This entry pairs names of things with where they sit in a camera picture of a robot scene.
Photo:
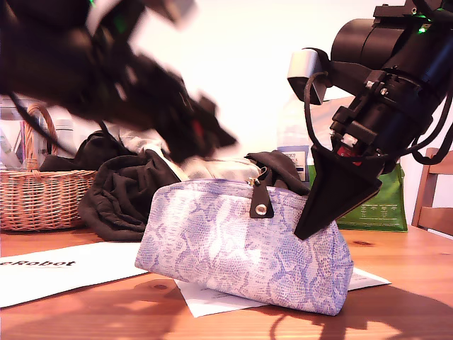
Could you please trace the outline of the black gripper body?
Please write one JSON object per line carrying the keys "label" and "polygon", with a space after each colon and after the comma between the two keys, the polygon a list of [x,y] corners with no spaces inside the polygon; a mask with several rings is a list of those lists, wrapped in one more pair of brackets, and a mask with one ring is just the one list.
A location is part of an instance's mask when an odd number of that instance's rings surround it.
{"label": "black gripper body", "polygon": [[333,151],[342,157],[398,159],[432,122],[441,94],[431,86],[393,69],[335,67],[334,85],[355,96],[333,116]]}

